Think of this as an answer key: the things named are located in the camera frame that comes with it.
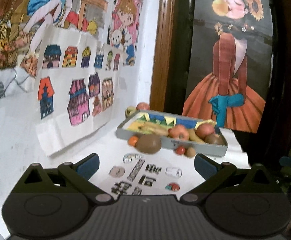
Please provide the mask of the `small orange tangerine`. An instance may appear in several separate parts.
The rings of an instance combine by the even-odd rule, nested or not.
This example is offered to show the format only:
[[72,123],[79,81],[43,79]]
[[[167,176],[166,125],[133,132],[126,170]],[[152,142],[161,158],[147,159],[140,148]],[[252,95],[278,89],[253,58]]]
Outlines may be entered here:
[[138,142],[138,140],[139,140],[138,136],[135,136],[134,135],[134,136],[132,136],[132,137],[129,138],[128,145],[130,145],[132,147],[135,147],[136,144],[137,144],[137,142]]

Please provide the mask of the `large red apple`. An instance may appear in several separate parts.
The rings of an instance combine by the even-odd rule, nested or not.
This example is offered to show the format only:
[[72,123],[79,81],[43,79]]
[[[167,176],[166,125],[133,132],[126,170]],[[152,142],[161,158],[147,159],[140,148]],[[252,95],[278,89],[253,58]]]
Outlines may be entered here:
[[204,140],[208,135],[213,134],[214,132],[214,126],[209,123],[201,124],[196,129],[196,135],[202,140]]

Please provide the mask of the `red apple behind tray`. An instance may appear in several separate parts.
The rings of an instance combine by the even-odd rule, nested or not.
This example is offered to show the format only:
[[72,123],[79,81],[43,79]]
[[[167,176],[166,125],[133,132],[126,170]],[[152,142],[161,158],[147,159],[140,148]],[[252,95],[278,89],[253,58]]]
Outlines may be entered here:
[[146,102],[140,102],[137,104],[136,109],[148,111],[148,110],[150,110],[150,105]]

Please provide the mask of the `small brown longan fruit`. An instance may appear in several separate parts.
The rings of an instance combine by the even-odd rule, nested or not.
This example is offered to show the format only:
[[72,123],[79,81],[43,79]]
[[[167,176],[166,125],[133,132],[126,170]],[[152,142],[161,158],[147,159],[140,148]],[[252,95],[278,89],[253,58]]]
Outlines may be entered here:
[[193,147],[189,147],[185,153],[186,157],[193,158],[196,156],[196,150]]

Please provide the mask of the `girl in orange dress poster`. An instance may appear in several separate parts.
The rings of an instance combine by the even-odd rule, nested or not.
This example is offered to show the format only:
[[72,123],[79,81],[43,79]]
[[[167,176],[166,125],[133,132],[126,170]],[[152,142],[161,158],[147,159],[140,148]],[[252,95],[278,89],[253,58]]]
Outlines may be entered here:
[[269,0],[194,0],[183,115],[256,133],[271,76]]

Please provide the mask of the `brown wooden door frame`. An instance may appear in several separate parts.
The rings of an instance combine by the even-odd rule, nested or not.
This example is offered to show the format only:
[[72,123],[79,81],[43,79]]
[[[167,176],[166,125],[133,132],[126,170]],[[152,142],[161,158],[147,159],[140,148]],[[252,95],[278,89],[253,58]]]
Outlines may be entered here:
[[194,0],[159,0],[150,92],[152,110],[181,114],[186,97]]

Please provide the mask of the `orange-red apple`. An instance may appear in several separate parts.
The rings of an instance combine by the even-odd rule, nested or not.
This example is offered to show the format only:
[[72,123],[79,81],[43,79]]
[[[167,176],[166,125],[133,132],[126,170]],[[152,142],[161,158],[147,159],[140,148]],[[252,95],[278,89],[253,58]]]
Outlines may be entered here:
[[184,125],[175,125],[173,128],[168,131],[169,137],[179,140],[188,140],[189,133]]

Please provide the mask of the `curved yellow banana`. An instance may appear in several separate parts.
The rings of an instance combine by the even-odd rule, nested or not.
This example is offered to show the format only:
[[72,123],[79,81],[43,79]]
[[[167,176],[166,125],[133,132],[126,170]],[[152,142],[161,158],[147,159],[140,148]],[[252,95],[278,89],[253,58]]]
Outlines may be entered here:
[[189,140],[190,141],[196,142],[198,144],[204,144],[205,143],[205,141],[203,141],[203,139],[199,138],[196,135],[196,132],[195,132],[194,129],[188,129],[188,133],[189,133]]

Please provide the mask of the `pink girl with teddy drawing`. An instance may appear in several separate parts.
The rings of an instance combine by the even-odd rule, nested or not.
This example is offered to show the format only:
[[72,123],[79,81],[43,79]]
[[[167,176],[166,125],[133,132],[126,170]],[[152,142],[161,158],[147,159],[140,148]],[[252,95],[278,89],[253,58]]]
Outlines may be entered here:
[[128,66],[135,64],[142,2],[143,0],[113,1],[107,44],[127,54],[124,64]]

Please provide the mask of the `grey fruit tray box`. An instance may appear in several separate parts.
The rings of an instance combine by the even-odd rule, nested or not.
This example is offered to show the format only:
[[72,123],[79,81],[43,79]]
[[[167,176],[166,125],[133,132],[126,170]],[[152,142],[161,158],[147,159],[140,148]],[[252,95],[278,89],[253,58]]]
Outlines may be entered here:
[[163,148],[192,147],[198,153],[223,157],[228,143],[216,122],[157,111],[137,110],[118,127],[119,139],[129,140],[153,134],[161,139]]

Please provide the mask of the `brown kiwi with sticker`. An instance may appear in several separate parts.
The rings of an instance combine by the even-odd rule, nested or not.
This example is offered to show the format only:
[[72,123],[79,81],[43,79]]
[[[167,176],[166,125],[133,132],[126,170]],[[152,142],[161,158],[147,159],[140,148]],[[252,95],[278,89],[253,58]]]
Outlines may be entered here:
[[205,137],[205,143],[212,145],[225,145],[225,141],[220,134],[212,133]]

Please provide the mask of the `red cherry tomato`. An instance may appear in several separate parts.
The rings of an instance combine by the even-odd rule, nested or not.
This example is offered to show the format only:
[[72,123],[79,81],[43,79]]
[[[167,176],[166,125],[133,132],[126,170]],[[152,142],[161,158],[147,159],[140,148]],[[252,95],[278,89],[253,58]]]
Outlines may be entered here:
[[179,146],[175,149],[175,153],[178,155],[184,155],[186,153],[186,148],[184,146]]

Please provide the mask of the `boy colouring drawing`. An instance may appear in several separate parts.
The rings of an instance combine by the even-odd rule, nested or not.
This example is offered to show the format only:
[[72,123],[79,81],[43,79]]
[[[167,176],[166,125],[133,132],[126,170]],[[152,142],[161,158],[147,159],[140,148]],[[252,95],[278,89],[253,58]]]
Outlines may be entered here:
[[36,73],[47,27],[102,35],[109,0],[0,0],[0,98]]

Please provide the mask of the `green apple behind tray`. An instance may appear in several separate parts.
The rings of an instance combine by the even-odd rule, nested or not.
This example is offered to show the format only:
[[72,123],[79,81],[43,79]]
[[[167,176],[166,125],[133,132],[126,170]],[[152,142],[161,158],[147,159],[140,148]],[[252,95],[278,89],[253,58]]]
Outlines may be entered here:
[[133,106],[129,106],[125,109],[125,117],[128,118],[129,116],[133,115],[137,111],[137,109]]

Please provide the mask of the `large brown kiwi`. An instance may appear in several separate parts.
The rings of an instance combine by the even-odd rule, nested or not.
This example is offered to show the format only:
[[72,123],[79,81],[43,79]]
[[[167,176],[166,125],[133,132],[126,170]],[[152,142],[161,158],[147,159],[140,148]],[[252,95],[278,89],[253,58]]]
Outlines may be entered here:
[[139,137],[135,148],[142,153],[154,154],[162,147],[161,138],[155,134],[144,134]]

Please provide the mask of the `houses drawing paper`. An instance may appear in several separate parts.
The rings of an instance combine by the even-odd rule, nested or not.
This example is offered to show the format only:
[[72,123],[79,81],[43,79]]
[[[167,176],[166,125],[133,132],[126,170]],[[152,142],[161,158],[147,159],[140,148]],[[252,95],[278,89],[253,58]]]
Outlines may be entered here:
[[49,26],[34,81],[35,131],[50,157],[109,122],[126,53],[90,34]]

